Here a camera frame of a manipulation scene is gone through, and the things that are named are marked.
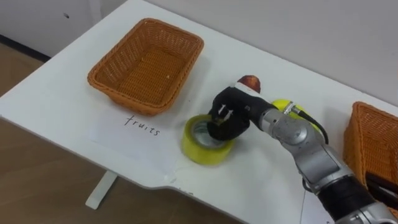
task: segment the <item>white table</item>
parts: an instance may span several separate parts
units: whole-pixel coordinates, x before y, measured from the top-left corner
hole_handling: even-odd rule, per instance
[[[222,165],[202,167],[180,155],[168,175],[88,139],[101,112],[114,105],[87,84],[87,73],[145,17],[175,24],[205,41],[177,101],[160,115],[164,119],[153,121],[175,130],[176,148],[184,122],[206,113],[213,97],[245,74],[261,79],[262,94],[270,101],[288,98],[304,106],[340,152],[353,102],[365,101],[398,115],[395,106],[157,6],[130,0],[0,98],[2,118],[109,170],[88,199],[93,208],[118,175],[148,189],[179,190],[244,222],[300,223],[301,176],[289,153],[256,128],[239,138]]]

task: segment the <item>orange wicker basket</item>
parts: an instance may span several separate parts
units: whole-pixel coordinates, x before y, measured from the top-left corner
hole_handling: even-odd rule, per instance
[[[153,116],[170,108],[203,40],[157,19],[143,19],[89,72],[88,83],[116,103]]]
[[[366,187],[367,172],[398,184],[398,118],[366,103],[354,103],[343,157]],[[398,217],[397,210],[391,211]]]

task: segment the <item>tape roll core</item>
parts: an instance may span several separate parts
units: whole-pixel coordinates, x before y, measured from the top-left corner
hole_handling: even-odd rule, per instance
[[[201,165],[217,165],[230,152],[234,141],[218,141],[207,131],[210,115],[194,116],[185,124],[182,151],[192,161]]]

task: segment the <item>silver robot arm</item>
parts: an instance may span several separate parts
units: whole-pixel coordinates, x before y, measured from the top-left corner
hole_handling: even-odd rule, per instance
[[[271,108],[258,127],[292,154],[299,173],[337,224],[398,224],[308,121]]]
[[[211,137],[227,141],[245,132],[253,122],[278,140],[294,158],[297,169],[337,224],[398,224],[383,204],[375,201],[352,170],[306,119],[294,119],[291,104],[284,112],[242,83],[224,89],[213,100],[208,123]]]

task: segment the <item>wooden floor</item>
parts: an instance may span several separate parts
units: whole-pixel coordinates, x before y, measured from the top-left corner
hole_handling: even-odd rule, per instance
[[[0,96],[41,66],[0,44]],[[104,170],[0,120],[0,224],[238,223],[172,190],[118,179],[98,210],[85,201]]]

